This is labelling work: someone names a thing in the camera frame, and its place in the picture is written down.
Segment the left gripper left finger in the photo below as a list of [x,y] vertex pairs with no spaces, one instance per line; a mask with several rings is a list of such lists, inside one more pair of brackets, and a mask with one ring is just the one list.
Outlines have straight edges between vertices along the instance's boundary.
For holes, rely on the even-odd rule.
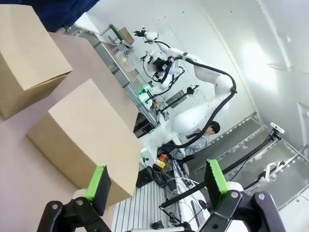
[[87,232],[109,232],[111,229],[102,216],[111,184],[107,167],[96,167],[88,187],[76,191],[70,202],[46,204],[37,231],[74,232],[84,228]]

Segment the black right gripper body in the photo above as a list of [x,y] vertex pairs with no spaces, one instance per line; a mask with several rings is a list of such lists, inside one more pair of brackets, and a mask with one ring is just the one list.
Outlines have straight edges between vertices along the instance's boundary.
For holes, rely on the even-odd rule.
[[163,76],[167,76],[170,68],[170,60],[164,60],[161,58],[157,58],[154,62],[154,76],[158,79],[162,78]]

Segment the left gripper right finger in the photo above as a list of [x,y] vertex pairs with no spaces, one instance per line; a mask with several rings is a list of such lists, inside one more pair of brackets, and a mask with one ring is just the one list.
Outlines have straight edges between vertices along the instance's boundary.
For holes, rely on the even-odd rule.
[[284,232],[286,231],[271,194],[248,195],[231,189],[217,160],[206,162],[205,184],[213,212],[200,226],[201,232]]

